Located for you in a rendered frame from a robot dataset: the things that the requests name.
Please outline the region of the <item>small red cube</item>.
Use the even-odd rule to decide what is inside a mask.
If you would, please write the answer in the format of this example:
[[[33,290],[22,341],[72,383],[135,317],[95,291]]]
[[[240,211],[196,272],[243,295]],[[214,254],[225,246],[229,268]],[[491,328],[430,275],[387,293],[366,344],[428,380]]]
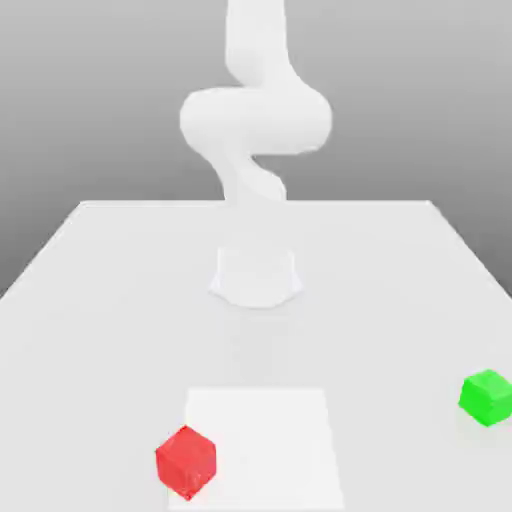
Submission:
[[[190,501],[217,472],[216,445],[183,425],[155,450],[159,480]]]

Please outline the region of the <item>small green cube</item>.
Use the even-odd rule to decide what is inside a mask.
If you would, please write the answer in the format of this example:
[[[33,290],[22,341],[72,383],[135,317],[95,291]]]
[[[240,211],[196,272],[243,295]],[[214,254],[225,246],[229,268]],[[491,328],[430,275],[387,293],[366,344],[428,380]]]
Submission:
[[[464,379],[458,405],[489,427],[512,416],[512,383],[492,369]]]

